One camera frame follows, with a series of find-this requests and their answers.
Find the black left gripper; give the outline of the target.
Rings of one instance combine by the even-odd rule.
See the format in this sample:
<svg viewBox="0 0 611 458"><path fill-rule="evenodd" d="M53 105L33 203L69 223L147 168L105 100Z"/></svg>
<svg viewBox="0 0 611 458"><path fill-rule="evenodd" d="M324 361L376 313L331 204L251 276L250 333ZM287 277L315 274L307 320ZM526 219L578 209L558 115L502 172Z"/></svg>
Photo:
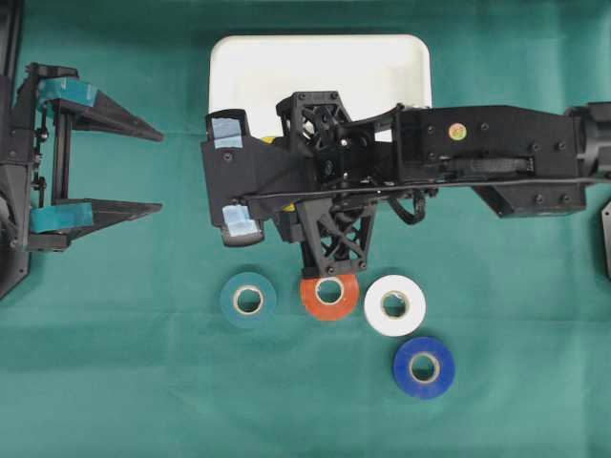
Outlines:
<svg viewBox="0 0 611 458"><path fill-rule="evenodd" d="M161 142L163 134L131 114L96 86L76 79L73 68L31 63L27 77L9 103L9 245L14 249L61 251L63 236L48 232L89 234L121 222L159 212L160 203L107 199L61 199L32 209L32 191L44 204L46 181L39 175L40 145L46 141L45 124L36 126L38 87L40 109L51 106L74 118L77 131L126 135Z"/></svg>

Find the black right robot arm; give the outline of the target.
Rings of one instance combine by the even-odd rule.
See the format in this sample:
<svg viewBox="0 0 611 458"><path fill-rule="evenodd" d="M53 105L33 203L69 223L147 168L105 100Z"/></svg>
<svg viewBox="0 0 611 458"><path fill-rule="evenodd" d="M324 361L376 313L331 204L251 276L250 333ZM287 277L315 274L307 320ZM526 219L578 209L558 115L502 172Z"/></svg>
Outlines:
<svg viewBox="0 0 611 458"><path fill-rule="evenodd" d="M606 102L564 114L398 105L353 120L328 91L296 93L276 111L276 145L303 157L312 183L273 221L284 241L300 244L307 279L366 268L379 202L414 225L450 183L502 218L570 215L585 208L587 186L610 176Z"/></svg>

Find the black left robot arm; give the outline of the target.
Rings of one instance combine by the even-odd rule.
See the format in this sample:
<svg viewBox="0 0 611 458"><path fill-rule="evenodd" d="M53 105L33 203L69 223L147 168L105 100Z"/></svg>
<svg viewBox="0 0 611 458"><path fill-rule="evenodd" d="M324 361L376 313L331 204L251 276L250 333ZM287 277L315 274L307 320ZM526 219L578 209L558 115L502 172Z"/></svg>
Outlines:
<svg viewBox="0 0 611 458"><path fill-rule="evenodd" d="M24 4L1 4L1 293L30 273L33 252L61 252L75 239L158 212L158 203L70 198L75 131L161 141L75 68L32 62L15 83Z"/></svg>

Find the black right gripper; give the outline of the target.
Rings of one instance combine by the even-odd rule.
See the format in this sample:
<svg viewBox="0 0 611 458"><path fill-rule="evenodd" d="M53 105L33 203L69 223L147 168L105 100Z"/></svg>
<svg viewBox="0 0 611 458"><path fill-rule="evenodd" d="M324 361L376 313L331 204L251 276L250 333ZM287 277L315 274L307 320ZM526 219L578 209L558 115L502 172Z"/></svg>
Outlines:
<svg viewBox="0 0 611 458"><path fill-rule="evenodd" d="M316 188L294 194L296 216L276 218L283 240L301 247L304 280L355 274L366 269L384 172L394 164L392 146L376 134L393 131L399 106L353 120L340 95L297 92L276 107L291 150L309 158Z"/></svg>

